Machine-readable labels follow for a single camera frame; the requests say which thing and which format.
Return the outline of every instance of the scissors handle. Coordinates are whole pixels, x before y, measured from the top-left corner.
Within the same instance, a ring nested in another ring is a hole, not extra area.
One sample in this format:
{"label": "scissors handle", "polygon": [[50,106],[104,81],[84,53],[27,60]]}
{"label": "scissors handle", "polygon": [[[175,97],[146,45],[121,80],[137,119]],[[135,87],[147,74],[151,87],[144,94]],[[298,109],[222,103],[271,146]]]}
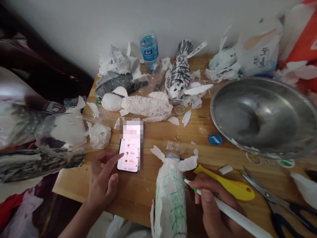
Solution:
{"label": "scissors handle", "polygon": [[297,233],[297,231],[288,223],[288,221],[279,213],[272,213],[272,224],[279,238],[286,238],[283,232],[283,226],[289,230],[289,232],[295,238],[304,238],[301,234]]}
{"label": "scissors handle", "polygon": [[310,230],[312,233],[314,233],[315,235],[317,235],[317,228],[314,227],[313,224],[311,224],[302,214],[301,214],[301,210],[307,211],[310,214],[314,215],[315,217],[317,217],[317,213],[314,212],[313,210],[310,210],[306,207],[302,207],[301,205],[298,205],[296,203],[290,203],[289,204],[289,208],[290,210],[297,216],[299,217],[303,222],[302,224],[308,229]]}

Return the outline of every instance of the yellow-handled tool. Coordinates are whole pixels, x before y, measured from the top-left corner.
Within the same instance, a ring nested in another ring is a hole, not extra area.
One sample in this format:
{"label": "yellow-handled tool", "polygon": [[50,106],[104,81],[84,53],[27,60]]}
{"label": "yellow-handled tool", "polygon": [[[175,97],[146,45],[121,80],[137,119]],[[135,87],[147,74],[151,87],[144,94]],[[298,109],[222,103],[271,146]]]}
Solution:
{"label": "yellow-handled tool", "polygon": [[242,182],[225,179],[205,169],[201,165],[198,165],[198,167],[194,170],[195,174],[199,174],[199,172],[204,172],[205,174],[208,174],[213,179],[218,180],[228,192],[230,192],[233,196],[235,196],[236,199],[239,199],[242,201],[250,201],[255,198],[255,193],[252,190],[252,188],[250,188],[248,185]]}

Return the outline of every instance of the smartphone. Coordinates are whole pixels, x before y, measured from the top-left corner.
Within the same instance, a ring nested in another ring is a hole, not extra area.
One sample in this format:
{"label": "smartphone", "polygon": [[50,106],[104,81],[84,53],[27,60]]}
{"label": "smartphone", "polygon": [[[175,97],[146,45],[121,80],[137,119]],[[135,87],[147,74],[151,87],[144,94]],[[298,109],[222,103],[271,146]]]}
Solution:
{"label": "smartphone", "polygon": [[123,121],[117,170],[137,173],[143,154],[143,121]]}

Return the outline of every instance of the hand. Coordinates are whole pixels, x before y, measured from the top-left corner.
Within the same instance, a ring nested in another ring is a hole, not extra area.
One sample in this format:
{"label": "hand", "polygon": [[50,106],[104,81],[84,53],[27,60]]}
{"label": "hand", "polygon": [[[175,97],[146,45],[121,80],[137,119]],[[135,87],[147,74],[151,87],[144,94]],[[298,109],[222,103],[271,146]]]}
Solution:
{"label": "hand", "polygon": [[91,181],[86,205],[93,211],[103,212],[115,197],[118,189],[118,174],[110,173],[124,153],[113,154],[101,151],[91,161]]}
{"label": "hand", "polygon": [[189,185],[201,189],[201,196],[195,192],[195,203],[202,204],[203,223],[209,238],[236,238],[243,235],[243,228],[224,213],[220,212],[215,197],[246,216],[235,197],[220,182],[200,172]]}

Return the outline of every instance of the stainless steel bowl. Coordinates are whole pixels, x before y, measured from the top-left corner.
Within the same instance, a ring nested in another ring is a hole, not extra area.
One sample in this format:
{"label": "stainless steel bowl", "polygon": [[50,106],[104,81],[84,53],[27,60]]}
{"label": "stainless steel bowl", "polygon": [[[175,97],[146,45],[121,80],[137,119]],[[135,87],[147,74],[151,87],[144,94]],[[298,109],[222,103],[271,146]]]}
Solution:
{"label": "stainless steel bowl", "polygon": [[217,129],[239,148],[270,159],[317,151],[317,109],[293,87],[267,78],[231,80],[214,93]]}

